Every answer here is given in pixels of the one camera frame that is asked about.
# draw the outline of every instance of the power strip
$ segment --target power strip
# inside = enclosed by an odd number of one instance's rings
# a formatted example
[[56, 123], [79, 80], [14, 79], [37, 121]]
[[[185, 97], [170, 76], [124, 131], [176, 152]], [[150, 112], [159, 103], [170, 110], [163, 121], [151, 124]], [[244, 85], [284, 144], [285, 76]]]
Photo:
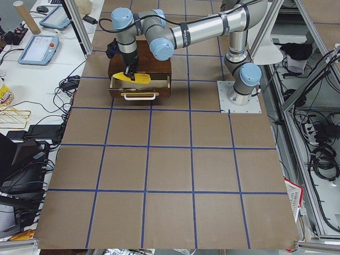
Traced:
[[319, 146], [319, 143], [317, 142], [317, 131], [314, 128], [313, 124], [310, 123], [304, 123], [303, 125], [305, 137], [308, 140], [308, 143], [313, 146]]

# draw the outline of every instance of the metal mounting plate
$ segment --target metal mounting plate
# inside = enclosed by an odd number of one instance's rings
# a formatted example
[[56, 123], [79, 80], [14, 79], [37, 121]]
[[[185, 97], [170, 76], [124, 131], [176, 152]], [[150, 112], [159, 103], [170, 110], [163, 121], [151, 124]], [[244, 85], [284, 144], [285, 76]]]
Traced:
[[227, 98], [228, 89], [234, 85], [234, 81], [217, 81], [219, 106], [221, 113], [261, 113], [259, 98], [254, 96], [245, 106], [237, 106], [232, 104]]

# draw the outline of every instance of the black monitor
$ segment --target black monitor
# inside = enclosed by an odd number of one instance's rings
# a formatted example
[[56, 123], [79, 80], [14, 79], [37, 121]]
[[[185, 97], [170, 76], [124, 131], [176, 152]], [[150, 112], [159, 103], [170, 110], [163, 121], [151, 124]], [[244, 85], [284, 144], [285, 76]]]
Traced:
[[0, 185], [29, 164], [46, 160], [48, 151], [46, 153], [45, 147], [33, 139], [14, 143], [0, 133]]

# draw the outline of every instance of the wooden drawer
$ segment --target wooden drawer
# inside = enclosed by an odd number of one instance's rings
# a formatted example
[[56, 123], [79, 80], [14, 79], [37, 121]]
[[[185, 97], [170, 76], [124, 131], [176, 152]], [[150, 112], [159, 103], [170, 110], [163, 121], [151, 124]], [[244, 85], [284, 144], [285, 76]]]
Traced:
[[151, 80], [149, 84], [137, 84], [111, 78], [109, 92], [113, 98], [126, 100], [154, 100], [156, 97], [170, 96], [170, 77]]
[[111, 79], [109, 92], [113, 98], [126, 100], [153, 100], [155, 97], [169, 97], [171, 93], [171, 61], [158, 61], [154, 58], [146, 41], [137, 41], [139, 66], [137, 73], [147, 73], [151, 77], [149, 84], [137, 84], [112, 78], [112, 75], [124, 72], [126, 66], [119, 54], [110, 60], [108, 76]]

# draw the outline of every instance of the cardboard mat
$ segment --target cardboard mat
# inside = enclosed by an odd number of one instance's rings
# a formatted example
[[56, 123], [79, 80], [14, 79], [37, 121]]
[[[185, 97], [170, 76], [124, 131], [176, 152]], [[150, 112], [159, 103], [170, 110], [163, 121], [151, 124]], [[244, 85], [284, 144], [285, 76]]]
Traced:
[[[193, 20], [220, 1], [109, 1]], [[112, 100], [97, 30], [35, 237], [41, 249], [283, 249], [298, 233], [273, 135], [262, 114], [221, 114], [228, 36], [172, 58], [172, 95]]]

